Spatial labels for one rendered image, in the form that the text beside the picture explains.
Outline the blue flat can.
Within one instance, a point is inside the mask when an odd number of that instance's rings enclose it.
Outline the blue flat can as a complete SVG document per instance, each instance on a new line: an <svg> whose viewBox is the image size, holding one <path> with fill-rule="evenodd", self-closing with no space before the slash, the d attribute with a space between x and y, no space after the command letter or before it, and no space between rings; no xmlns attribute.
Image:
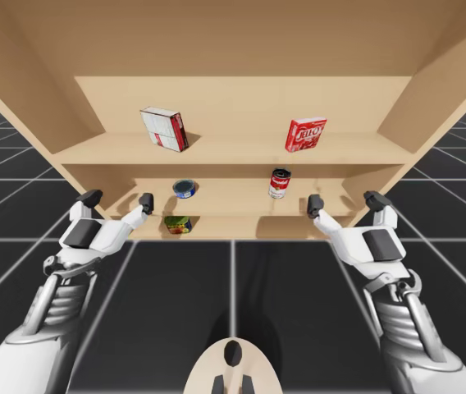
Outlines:
<svg viewBox="0 0 466 394"><path fill-rule="evenodd" d="M175 196L179 199L188 199L192 197L196 191L194 181L190 179L178 180L172 187Z"/></svg>

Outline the tan robot part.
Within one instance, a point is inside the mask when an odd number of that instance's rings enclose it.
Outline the tan robot part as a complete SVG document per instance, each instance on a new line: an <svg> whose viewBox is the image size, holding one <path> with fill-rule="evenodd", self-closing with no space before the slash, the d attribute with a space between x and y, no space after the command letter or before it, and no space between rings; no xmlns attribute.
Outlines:
<svg viewBox="0 0 466 394"><path fill-rule="evenodd" d="M215 342L196 361L183 394L283 394L271 363L238 337Z"/></svg>

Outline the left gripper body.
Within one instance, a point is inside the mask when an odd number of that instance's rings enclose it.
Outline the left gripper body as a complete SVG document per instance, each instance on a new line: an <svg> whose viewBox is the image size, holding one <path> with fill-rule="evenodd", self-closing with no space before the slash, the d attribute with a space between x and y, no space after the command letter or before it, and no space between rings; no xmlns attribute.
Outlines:
<svg viewBox="0 0 466 394"><path fill-rule="evenodd" d="M92 260L114 254L128 237L128 225L117 220L74 220L59 240L60 260Z"/></svg>

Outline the red and white carton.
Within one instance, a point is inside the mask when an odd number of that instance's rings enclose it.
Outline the red and white carton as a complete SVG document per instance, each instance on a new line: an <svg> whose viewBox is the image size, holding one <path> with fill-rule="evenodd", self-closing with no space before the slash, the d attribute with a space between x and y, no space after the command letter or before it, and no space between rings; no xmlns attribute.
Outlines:
<svg viewBox="0 0 466 394"><path fill-rule="evenodd" d="M140 111L151 141L176 152L189 147L181 114L176 111L147 107Z"/></svg>

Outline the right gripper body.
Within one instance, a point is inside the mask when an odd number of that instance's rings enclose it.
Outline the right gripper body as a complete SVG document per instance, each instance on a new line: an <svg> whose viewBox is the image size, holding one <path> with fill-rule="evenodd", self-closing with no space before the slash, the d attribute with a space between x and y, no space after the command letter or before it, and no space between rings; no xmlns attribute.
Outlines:
<svg viewBox="0 0 466 394"><path fill-rule="evenodd" d="M391 227L341 228L330 235L339 259L356 268L367 279L389 274L408 278L402 260L406 251Z"/></svg>

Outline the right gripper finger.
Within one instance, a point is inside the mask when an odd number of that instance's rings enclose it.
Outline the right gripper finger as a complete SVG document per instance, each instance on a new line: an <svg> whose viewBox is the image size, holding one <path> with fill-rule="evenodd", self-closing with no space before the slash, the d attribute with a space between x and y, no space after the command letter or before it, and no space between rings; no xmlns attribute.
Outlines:
<svg viewBox="0 0 466 394"><path fill-rule="evenodd" d="M307 214L314 226L330 239L341 230L341 225L324 209L324 201L319 194L308 197Z"/></svg>
<svg viewBox="0 0 466 394"><path fill-rule="evenodd" d="M366 191L363 197L369 210L373 212L374 226L388 226L394 230L397 228L397 212L387 197L374 190Z"/></svg>

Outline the pale wooden shelf unit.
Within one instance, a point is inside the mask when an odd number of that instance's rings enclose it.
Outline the pale wooden shelf unit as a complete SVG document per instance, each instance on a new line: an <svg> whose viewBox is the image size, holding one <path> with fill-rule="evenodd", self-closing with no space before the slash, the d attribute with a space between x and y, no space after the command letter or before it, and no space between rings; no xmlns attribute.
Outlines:
<svg viewBox="0 0 466 394"><path fill-rule="evenodd" d="M179 112L189 147L155 145L140 111ZM144 192L193 238L318 237L365 213L466 113L466 0L0 0L0 113L98 212ZM311 149L293 119L325 117ZM269 194L275 168L286 194ZM178 180L196 191L179 199Z"/></svg>

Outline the red and white can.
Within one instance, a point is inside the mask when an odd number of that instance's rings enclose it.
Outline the red and white can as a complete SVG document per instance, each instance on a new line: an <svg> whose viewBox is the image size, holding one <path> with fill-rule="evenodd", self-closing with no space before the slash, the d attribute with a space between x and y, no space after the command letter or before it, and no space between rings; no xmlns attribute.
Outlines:
<svg viewBox="0 0 466 394"><path fill-rule="evenodd" d="M268 194L273 199L281 199L285 196L290 183L291 172L286 168L275 168L272 171Z"/></svg>

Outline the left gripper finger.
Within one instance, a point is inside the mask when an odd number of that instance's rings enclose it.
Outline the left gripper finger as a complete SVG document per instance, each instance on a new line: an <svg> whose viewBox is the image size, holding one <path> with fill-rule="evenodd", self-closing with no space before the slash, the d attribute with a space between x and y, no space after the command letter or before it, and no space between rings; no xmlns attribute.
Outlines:
<svg viewBox="0 0 466 394"><path fill-rule="evenodd" d="M139 197L138 205L127 213L121 220L130 227L130 232L143 225L154 210L154 196L143 193Z"/></svg>
<svg viewBox="0 0 466 394"><path fill-rule="evenodd" d="M89 190L75 199L75 203L69 210L69 220L91 218L93 209L99 204L103 192L101 190Z"/></svg>

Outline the green and blue rectangular can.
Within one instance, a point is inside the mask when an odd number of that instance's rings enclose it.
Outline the green and blue rectangular can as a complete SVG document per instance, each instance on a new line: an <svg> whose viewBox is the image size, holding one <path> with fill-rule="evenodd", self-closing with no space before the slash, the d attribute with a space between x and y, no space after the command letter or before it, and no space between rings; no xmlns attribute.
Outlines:
<svg viewBox="0 0 466 394"><path fill-rule="evenodd" d="M170 234L186 234L191 232L192 224L188 216L166 216L164 223Z"/></svg>

